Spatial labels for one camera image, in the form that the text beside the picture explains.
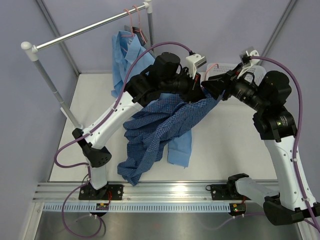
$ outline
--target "fabric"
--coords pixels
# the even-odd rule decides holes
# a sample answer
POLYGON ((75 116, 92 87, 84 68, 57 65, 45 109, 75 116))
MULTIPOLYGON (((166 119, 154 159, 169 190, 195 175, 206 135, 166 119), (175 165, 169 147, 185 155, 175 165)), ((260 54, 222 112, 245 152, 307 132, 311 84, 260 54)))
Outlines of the fabric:
MULTIPOLYGON (((111 95, 118 97, 124 84, 125 77, 132 63, 146 49, 141 46, 138 36, 130 36, 129 31, 119 31, 112 36, 112 78, 114 90, 111 95)), ((154 63, 154 57, 148 52, 134 65, 129 80, 132 76, 138 75, 142 70, 154 63)))
POLYGON ((175 94, 133 115, 132 120, 123 124, 127 130, 124 136, 129 140, 128 158, 119 163, 118 174, 136 185, 142 173, 162 158, 165 145, 191 130, 218 102, 207 92, 206 99, 196 103, 183 102, 175 94))
MULTIPOLYGON (((122 87, 127 72, 132 63, 146 49, 141 46, 139 35, 131 37, 129 31, 119 31, 112 36, 112 77, 114 90, 111 91, 113 97, 117 98, 122 87)), ((144 69, 154 63, 155 59, 150 54, 145 54, 133 67, 128 80, 134 75, 140 74, 144 69)), ((163 93, 160 99, 167 98, 172 94, 163 93)), ((184 137, 174 139, 168 145, 168 162, 187 167, 191 155, 192 135, 187 132, 184 137)))

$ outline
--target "gray wall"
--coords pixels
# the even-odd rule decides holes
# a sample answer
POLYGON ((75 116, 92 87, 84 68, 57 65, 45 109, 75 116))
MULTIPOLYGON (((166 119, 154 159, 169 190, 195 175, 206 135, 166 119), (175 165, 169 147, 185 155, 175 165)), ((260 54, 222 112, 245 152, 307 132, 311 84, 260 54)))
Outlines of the gray wall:
MULTIPOLYGON (((37 182, 46 181, 65 117, 40 74, 21 50, 53 36, 32 0, 0 7, 0 234, 19 239, 37 182)), ((58 46, 39 53, 52 80, 70 101, 76 78, 58 46)))
MULTIPOLYGON (((143 0, 44 0, 60 33, 121 13, 143 0)), ((155 42, 177 41, 194 52, 207 56, 208 63, 237 63, 238 54, 250 46, 262 51, 289 0, 153 0, 155 42)), ((142 26, 148 33, 146 11, 141 11, 142 26)), ((132 15, 138 24, 138 15, 132 15)), ((124 17, 94 29, 66 44, 82 72, 105 72, 112 68, 111 37, 130 18, 124 17)), ((177 46, 164 46, 183 57, 187 52, 177 46)))
MULTIPOLYGON (((287 24, 280 33, 268 57, 287 66, 299 81, 303 98, 300 156, 313 194, 320 201, 320 1, 298 1, 287 24)), ((267 70, 279 69, 264 64, 267 70)), ((287 107, 298 119, 298 98, 295 86, 287 107)))

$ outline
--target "metal floor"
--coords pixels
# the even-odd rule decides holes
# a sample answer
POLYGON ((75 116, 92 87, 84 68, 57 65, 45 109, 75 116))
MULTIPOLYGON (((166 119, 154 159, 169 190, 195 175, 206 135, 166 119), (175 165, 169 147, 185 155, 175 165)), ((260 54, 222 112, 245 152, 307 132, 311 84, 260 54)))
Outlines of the metal floor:
MULTIPOLYGON (((248 204, 249 213, 262 212, 253 203, 248 204)), ((98 220, 83 212, 67 212, 65 220, 70 229, 80 235, 92 235, 99 226, 98 220)), ((236 218, 220 229, 215 229, 231 216, 227 213, 117 213, 102 217, 104 229, 92 239, 100 240, 301 240, 296 224, 273 226, 265 216, 236 218)), ((36 240, 77 240, 62 224, 60 212, 43 212, 38 225, 36 240)))

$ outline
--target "light blue shirt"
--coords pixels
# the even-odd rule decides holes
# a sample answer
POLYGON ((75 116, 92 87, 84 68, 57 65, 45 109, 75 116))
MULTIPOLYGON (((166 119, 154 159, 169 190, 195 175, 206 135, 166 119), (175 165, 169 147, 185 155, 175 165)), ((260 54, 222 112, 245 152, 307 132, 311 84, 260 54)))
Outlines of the light blue shirt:
MULTIPOLYGON (((112 78, 114 90, 111 95, 115 98, 119 96, 124 85, 127 72, 132 63, 146 49, 141 46, 138 36, 129 36, 129 31, 119 31, 112 36, 112 78)), ((154 64, 154 57, 148 52, 133 67, 128 81, 132 76, 140 74, 144 69, 154 64)), ((160 99, 167 98, 172 94, 161 94, 160 99)), ((181 137, 177 137, 168 143, 168 162, 171 164, 188 167, 191 155, 192 134, 191 130, 181 137)))
MULTIPOLYGON (((132 63, 146 50, 143 46, 141 46, 139 38, 136 34, 134 37, 126 37, 129 35, 131 35, 131 32, 119 31, 118 34, 112 36, 112 77, 114 90, 111 92, 111 94, 115 98, 117 98, 121 92, 127 72, 132 63)), ((154 57, 149 52, 145 54, 134 65, 128 81, 132 76, 140 74, 144 69, 154 64, 154 61, 154 57)))

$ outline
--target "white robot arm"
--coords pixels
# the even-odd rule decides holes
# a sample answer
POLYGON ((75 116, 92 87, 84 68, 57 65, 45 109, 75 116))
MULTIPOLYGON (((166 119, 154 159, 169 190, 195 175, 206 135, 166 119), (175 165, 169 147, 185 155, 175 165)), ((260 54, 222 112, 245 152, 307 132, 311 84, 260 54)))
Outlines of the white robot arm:
POLYGON ((107 150, 106 143, 114 132, 119 129, 132 115, 139 112, 151 101, 157 100, 161 93, 179 94, 186 102, 197 102, 205 98, 200 87, 200 75, 197 68, 206 63, 206 58, 199 54, 191 54, 186 58, 187 67, 180 70, 180 58, 173 53, 164 52, 159 55, 153 65, 146 68, 141 74, 133 76, 125 86, 116 109, 116 100, 94 123, 85 129, 76 128, 72 134, 78 141, 86 161, 89 163, 90 184, 95 190, 107 185, 107 162, 112 155, 107 150), (107 115, 112 114, 101 124, 107 115))
POLYGON ((284 107, 291 93, 288 77, 278 71, 269 71, 257 86, 248 82, 246 71, 257 64, 258 52, 249 48, 242 55, 242 63, 224 74, 212 76, 201 85, 213 98, 226 101, 231 96, 256 110, 253 123, 267 147, 277 176, 280 192, 273 191, 241 173, 228 178, 226 188, 234 198, 246 196, 263 207, 269 221, 274 225, 286 225, 303 221, 311 216, 309 202, 315 216, 320 215, 320 204, 310 191, 301 164, 300 155, 293 157, 297 127, 293 116, 284 107), (295 171, 297 165, 306 197, 302 193, 295 171))

